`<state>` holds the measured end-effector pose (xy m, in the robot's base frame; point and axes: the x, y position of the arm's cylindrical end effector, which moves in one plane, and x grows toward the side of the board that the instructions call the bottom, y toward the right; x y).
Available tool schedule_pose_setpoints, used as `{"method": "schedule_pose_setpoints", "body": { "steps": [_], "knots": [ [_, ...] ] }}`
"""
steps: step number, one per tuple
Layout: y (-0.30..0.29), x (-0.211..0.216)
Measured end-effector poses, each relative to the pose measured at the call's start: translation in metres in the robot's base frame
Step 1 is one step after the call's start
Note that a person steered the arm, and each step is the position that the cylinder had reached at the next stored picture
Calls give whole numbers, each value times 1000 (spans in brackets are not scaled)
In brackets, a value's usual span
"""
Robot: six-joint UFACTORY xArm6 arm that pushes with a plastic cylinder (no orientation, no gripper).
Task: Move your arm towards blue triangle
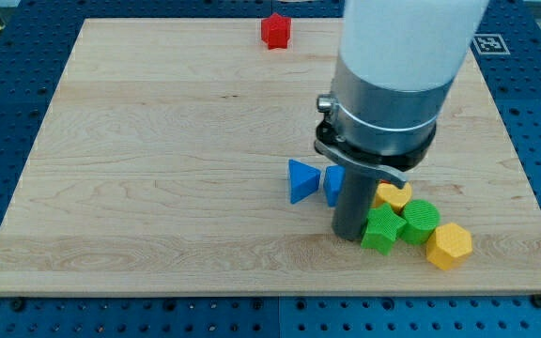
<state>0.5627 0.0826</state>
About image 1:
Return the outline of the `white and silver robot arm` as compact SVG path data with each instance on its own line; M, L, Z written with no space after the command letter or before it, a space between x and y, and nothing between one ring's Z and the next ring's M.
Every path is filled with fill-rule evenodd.
M344 188L398 186L430 146L487 0L347 0L317 151Z

